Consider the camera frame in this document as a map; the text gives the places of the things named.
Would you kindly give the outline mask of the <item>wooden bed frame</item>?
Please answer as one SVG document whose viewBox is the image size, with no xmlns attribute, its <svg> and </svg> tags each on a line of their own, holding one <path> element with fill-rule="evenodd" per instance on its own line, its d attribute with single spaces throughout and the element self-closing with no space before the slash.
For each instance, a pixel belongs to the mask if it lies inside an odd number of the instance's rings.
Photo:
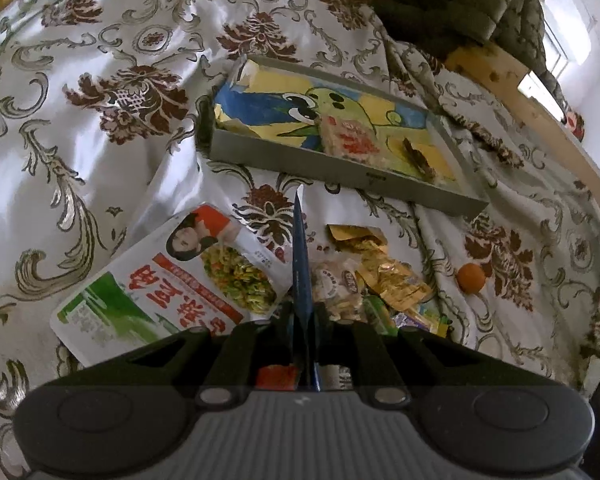
<svg viewBox="0 0 600 480">
<path fill-rule="evenodd" d="M 12 1 L 0 0 L 0 11 Z M 520 63 L 497 47 L 469 47 L 453 52 L 448 67 L 491 91 L 517 120 L 539 133 L 554 159 L 585 183 L 600 205 L 600 168 L 543 105 L 518 90 Z"/>
</svg>

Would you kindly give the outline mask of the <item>red brown box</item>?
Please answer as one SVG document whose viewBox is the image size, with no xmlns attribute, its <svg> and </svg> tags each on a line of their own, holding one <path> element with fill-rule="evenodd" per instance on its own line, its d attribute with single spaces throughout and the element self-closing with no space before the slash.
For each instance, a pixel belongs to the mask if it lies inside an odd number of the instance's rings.
<svg viewBox="0 0 600 480">
<path fill-rule="evenodd" d="M 566 111 L 565 118 L 562 122 L 579 142 L 583 141 L 585 128 L 584 118 L 581 114 L 570 108 Z"/>
</svg>

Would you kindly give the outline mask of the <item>rice cracker snack pack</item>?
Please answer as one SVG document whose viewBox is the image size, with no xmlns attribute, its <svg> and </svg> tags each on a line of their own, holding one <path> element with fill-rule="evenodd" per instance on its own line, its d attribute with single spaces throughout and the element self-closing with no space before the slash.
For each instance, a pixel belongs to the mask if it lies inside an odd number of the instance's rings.
<svg viewBox="0 0 600 480">
<path fill-rule="evenodd" d="M 365 166 L 384 168 L 386 158 L 372 129 L 357 120 L 323 115 L 318 123 L 323 150 Z"/>
</svg>

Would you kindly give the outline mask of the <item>olive quilted jacket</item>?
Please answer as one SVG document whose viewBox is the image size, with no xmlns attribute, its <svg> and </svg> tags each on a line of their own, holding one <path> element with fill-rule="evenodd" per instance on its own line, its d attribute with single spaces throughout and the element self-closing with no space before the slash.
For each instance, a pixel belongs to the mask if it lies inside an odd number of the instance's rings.
<svg viewBox="0 0 600 480">
<path fill-rule="evenodd" d="M 389 35 L 446 58 L 474 42 L 493 42 L 532 70 L 561 110 L 567 101 L 546 67 L 540 0 L 372 0 Z"/>
</svg>

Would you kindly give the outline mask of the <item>floral patterned bed cover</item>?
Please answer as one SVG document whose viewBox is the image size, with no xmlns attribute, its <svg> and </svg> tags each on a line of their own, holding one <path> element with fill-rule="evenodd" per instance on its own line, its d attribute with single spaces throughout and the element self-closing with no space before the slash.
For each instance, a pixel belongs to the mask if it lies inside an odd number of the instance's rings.
<svg viewBox="0 0 600 480">
<path fill-rule="evenodd" d="M 208 162 L 201 127 L 244 54 L 318 68 L 442 115 L 489 206 L 475 220 L 364 191 Z M 377 226 L 436 292 L 454 341 L 597 386 L 600 207 L 471 80 L 393 39 L 358 0 L 15 0 L 0 12 L 0 479 L 19 479 L 12 415 L 76 369 L 50 328 L 62 300 L 172 214 L 224 209 L 279 259 L 294 196 L 310 246 Z M 456 272 L 486 284 L 465 294 Z"/>
</svg>

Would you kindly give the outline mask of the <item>blue white snack packet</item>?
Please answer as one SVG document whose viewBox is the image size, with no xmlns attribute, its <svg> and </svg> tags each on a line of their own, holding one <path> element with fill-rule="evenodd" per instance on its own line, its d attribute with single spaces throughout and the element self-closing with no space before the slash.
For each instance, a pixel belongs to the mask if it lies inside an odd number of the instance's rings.
<svg viewBox="0 0 600 480">
<path fill-rule="evenodd" d="M 299 369 L 298 387 L 301 390 L 320 392 L 320 366 L 315 361 L 317 339 L 311 269 L 299 193 L 294 196 L 292 220 L 292 303 L 294 307 L 289 333 L 294 362 Z"/>
</svg>

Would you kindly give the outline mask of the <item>pickled vegetable snack pouch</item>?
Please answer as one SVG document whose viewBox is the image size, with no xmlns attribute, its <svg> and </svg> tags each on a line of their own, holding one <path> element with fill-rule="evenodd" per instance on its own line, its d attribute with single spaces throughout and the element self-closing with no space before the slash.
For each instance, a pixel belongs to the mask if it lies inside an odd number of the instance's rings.
<svg viewBox="0 0 600 480">
<path fill-rule="evenodd" d="M 182 330 L 222 336 L 266 320 L 291 281 L 288 262 L 221 209 L 202 203 L 105 266 L 55 310 L 50 327 L 91 366 Z"/>
</svg>

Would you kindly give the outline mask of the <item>clear mixed nut snack bag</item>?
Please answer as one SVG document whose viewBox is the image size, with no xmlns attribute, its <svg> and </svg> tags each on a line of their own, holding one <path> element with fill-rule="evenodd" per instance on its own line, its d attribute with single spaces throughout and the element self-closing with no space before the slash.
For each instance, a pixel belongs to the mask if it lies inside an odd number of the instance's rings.
<svg viewBox="0 0 600 480">
<path fill-rule="evenodd" d="M 366 321 L 357 270 L 358 260 L 343 255 L 311 264 L 312 298 L 332 321 Z"/>
</svg>

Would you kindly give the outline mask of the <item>small orange tangerine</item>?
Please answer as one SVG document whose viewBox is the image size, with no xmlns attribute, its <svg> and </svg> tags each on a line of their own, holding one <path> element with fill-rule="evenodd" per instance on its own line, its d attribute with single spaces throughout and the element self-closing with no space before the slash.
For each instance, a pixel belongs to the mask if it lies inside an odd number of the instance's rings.
<svg viewBox="0 0 600 480">
<path fill-rule="evenodd" d="M 475 263 L 466 263 L 456 272 L 456 280 L 460 289 L 468 295 L 475 295 L 486 284 L 486 274 L 482 267 Z"/>
</svg>

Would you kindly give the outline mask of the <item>gold foil snack packet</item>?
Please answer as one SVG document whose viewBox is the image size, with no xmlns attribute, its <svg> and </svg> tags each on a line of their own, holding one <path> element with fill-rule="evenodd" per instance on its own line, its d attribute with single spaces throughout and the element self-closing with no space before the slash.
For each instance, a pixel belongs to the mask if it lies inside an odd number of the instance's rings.
<svg viewBox="0 0 600 480">
<path fill-rule="evenodd" d="M 391 309 L 416 310 L 432 297 L 432 289 L 410 266 L 389 255 L 388 240 L 380 229 L 329 224 L 327 231 L 338 249 L 358 256 L 358 274 Z"/>
</svg>

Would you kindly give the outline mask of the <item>orange snack bag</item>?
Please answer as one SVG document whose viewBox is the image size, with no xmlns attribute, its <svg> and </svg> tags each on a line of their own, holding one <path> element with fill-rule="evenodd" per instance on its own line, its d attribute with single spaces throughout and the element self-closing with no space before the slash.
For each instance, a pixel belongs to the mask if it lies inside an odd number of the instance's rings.
<svg viewBox="0 0 600 480">
<path fill-rule="evenodd" d="M 269 365 L 258 370 L 256 388 L 271 391 L 296 391 L 299 370 L 294 365 Z"/>
</svg>

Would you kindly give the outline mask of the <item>grey tray with painted lining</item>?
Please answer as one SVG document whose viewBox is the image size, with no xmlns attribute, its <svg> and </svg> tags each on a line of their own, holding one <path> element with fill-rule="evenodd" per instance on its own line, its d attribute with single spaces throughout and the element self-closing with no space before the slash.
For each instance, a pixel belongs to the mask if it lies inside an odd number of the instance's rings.
<svg viewBox="0 0 600 480">
<path fill-rule="evenodd" d="M 439 115 L 287 62 L 239 60 L 213 100 L 210 156 L 475 218 L 489 200 Z"/>
</svg>

